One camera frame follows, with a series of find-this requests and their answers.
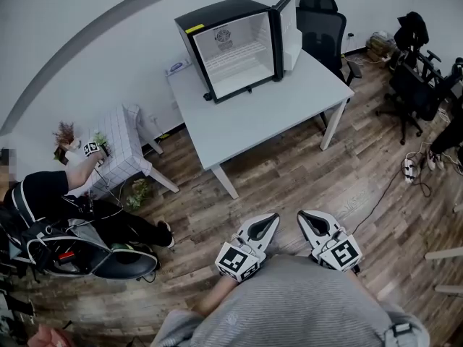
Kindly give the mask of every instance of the chair headrest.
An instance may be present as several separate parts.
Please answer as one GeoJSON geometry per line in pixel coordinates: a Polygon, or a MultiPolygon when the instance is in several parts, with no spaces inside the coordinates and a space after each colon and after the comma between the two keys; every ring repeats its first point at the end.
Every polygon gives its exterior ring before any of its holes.
{"type": "Polygon", "coordinates": [[[300,0],[299,8],[313,12],[336,13],[338,11],[334,0],[300,0]]]}

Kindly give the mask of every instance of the small table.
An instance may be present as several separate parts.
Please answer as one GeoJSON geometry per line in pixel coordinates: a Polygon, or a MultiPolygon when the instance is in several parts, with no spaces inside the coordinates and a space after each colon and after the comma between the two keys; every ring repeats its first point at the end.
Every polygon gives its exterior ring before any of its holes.
{"type": "MultiPolygon", "coordinates": [[[[69,192],[70,195],[79,197],[93,188],[96,197],[101,198],[129,177],[142,171],[146,176],[163,184],[174,193],[179,187],[156,170],[148,162],[142,153],[139,135],[159,154],[163,152],[161,147],[153,141],[150,133],[141,125],[138,106],[125,108],[120,105],[101,118],[93,129],[87,129],[81,137],[82,142],[93,141],[96,132],[101,132],[108,139],[111,149],[109,158],[101,167],[96,167],[87,182],[80,188],[69,192]]],[[[76,152],[67,152],[66,158],[72,164],[81,162],[85,156],[80,148],[76,152]]]]}
{"type": "Polygon", "coordinates": [[[205,170],[227,192],[237,191],[220,166],[235,155],[336,106],[320,145],[325,150],[354,92],[305,51],[280,82],[267,82],[223,103],[205,101],[207,89],[194,66],[168,77],[193,145],[205,170]]]}

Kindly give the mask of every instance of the black mini fridge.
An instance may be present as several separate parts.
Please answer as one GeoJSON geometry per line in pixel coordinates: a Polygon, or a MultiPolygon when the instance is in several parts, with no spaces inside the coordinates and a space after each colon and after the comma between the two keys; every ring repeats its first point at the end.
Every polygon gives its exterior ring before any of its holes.
{"type": "Polygon", "coordinates": [[[296,0],[226,0],[175,19],[197,73],[220,103],[292,70],[302,48],[296,0]]]}

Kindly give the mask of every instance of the chair base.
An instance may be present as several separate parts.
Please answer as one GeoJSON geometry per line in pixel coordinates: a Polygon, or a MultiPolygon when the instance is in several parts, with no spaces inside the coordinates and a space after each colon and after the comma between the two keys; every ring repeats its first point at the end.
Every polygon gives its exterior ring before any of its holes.
{"type": "Polygon", "coordinates": [[[404,107],[404,105],[397,101],[398,95],[397,94],[394,94],[394,95],[385,94],[384,98],[391,99],[392,102],[394,103],[394,107],[396,110],[395,111],[376,111],[376,116],[379,117],[382,113],[384,113],[384,114],[391,114],[393,116],[400,117],[400,121],[402,123],[402,139],[400,140],[400,143],[402,145],[405,145],[405,132],[406,132],[407,122],[417,128],[418,130],[417,137],[420,137],[422,135],[422,128],[420,127],[416,119],[414,119],[408,113],[408,110],[404,107]]]}

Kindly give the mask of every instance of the yellow sticker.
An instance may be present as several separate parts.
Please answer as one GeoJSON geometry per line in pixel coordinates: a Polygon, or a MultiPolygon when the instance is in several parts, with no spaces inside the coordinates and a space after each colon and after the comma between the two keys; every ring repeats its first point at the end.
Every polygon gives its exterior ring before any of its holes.
{"type": "Polygon", "coordinates": [[[197,26],[188,28],[188,30],[186,30],[185,32],[186,32],[186,33],[191,33],[191,32],[193,32],[193,31],[199,30],[200,28],[203,28],[203,27],[204,27],[204,25],[197,25],[197,26]]]}

